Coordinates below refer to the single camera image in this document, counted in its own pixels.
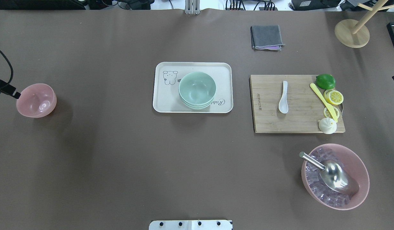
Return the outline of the small pink bowl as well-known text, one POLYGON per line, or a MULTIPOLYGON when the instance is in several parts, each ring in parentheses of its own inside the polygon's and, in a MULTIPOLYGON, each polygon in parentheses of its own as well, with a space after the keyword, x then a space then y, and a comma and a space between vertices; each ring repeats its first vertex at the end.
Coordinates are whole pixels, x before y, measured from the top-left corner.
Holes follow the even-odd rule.
POLYGON ((17 99, 18 112, 30 118, 42 118, 49 115, 58 102, 58 98, 47 84, 32 84, 21 92, 17 99))

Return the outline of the white ceramic spoon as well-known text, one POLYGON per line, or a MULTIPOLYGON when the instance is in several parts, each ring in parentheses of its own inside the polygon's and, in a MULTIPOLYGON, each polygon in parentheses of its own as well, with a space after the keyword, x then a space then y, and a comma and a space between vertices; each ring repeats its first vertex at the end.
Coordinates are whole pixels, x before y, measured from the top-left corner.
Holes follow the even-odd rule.
POLYGON ((278 109, 281 113, 287 114, 289 111, 287 101, 288 82, 286 80, 282 83, 282 95, 278 104, 278 109))

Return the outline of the large pink bowl with ice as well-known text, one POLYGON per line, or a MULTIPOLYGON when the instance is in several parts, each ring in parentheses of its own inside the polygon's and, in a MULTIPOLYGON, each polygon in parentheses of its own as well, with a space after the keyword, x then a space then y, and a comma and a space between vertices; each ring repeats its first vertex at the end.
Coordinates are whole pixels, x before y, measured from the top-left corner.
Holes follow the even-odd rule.
POLYGON ((370 178, 365 164, 351 149, 334 143, 322 144, 310 153, 313 159, 321 162, 326 159, 337 161, 342 169, 359 184, 359 191, 354 195, 343 195, 330 189, 321 180, 318 168, 303 161, 301 179, 309 195, 320 204, 339 211, 347 211, 360 206, 369 193, 370 178))

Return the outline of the cream rabbit tray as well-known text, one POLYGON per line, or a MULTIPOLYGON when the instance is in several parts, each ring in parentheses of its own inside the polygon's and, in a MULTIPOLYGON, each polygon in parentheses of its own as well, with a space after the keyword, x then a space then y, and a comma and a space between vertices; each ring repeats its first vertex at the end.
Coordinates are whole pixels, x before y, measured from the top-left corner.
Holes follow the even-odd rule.
POLYGON ((161 62, 155 68, 152 105, 160 113, 228 113, 233 108, 232 68, 222 62, 161 62), (190 109, 180 98, 179 82, 191 72, 204 72, 216 82, 216 96, 207 108, 190 109))

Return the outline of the green stacked bowls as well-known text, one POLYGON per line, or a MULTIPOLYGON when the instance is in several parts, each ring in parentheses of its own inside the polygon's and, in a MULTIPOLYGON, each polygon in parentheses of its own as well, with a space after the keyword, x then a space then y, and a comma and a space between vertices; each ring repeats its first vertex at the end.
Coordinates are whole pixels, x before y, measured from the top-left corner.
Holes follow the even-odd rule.
POLYGON ((188 73, 178 86, 178 93, 183 103, 195 110, 208 107, 214 100, 216 90, 215 81, 204 72, 188 73))

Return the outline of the grey folded cloth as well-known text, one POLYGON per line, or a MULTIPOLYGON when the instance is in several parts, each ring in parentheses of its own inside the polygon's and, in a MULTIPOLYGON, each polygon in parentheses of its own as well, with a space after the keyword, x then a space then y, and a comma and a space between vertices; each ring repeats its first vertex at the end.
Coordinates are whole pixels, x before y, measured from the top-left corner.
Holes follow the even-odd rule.
POLYGON ((253 25, 250 32, 253 49, 279 51, 285 45, 279 25, 253 25))

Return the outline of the bamboo cutting board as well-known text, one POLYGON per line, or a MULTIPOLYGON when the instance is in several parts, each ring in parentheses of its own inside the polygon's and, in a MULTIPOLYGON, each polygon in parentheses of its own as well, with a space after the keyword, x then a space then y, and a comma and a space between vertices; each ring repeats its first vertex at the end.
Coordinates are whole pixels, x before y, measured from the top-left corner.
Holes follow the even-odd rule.
POLYGON ((320 133, 323 102, 312 91, 316 75, 251 75, 249 78, 256 133, 320 133), (288 82, 288 113, 279 111, 283 81, 288 82))

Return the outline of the green lime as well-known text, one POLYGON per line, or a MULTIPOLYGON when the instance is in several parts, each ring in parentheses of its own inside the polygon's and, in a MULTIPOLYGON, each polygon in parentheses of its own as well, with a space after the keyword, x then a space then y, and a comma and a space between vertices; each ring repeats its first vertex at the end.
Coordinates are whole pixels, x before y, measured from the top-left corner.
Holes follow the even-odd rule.
POLYGON ((316 85, 324 90, 330 90, 335 88, 336 80, 330 74, 320 74, 316 76, 316 85))

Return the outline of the white steamed bun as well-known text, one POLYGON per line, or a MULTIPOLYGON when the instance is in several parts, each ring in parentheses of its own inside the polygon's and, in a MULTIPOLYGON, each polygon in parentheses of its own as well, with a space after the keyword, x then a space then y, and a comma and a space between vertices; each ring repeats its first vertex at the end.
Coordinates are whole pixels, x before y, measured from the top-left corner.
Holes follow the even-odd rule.
POLYGON ((318 127, 320 131, 324 134, 333 134, 336 132, 337 124, 334 119, 323 118, 319 121, 318 127))

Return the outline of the yellow plastic knife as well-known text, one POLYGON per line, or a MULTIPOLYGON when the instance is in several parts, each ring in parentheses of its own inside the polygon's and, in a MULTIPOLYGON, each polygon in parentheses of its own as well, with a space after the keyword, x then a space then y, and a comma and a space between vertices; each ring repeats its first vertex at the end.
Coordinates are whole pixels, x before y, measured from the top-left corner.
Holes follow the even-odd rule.
POLYGON ((335 111, 334 107, 324 99, 322 93, 320 92, 320 90, 318 89, 318 87, 314 83, 310 84, 310 88, 318 96, 318 98, 322 101, 322 103, 325 105, 327 110, 330 112, 330 114, 331 114, 332 118, 334 119, 334 121, 337 123, 338 122, 338 116, 336 115, 336 111, 335 111))

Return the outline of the metal scoop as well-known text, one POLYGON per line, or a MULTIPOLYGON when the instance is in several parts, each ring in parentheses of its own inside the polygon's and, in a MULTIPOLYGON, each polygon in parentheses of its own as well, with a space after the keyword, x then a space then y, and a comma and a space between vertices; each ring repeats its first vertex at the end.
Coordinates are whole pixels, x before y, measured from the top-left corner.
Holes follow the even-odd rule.
POLYGON ((359 183, 349 176, 336 161, 324 160, 318 162, 303 151, 299 153, 299 157, 311 163, 319 170, 321 179, 330 189, 349 196, 359 191, 359 183))

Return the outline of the wooden mug tree stand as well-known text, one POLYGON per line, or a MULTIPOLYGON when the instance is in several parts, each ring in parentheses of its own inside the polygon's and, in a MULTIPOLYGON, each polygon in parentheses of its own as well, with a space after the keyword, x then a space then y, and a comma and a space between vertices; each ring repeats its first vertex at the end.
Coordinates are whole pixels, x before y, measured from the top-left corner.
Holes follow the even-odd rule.
POLYGON ((344 19, 336 24, 335 35, 336 38, 344 45, 350 48, 364 47, 370 38, 370 33, 365 24, 371 19, 378 11, 390 9, 394 4, 384 6, 387 0, 379 0, 374 6, 369 7, 365 4, 359 3, 358 6, 366 9, 368 12, 359 20, 344 19))

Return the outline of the aluminium frame post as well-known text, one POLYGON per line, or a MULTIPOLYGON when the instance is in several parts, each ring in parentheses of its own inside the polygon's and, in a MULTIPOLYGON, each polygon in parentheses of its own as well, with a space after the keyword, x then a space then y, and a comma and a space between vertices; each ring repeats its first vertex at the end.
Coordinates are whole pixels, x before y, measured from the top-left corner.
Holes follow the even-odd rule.
POLYGON ((200 0, 185 0, 185 14, 200 14, 200 0))

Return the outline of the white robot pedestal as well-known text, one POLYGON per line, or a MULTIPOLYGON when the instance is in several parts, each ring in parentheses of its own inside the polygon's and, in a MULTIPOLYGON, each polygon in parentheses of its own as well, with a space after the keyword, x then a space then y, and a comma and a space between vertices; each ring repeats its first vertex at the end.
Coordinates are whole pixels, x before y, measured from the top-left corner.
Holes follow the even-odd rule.
POLYGON ((231 220, 158 220, 149 224, 149 230, 233 230, 231 220))

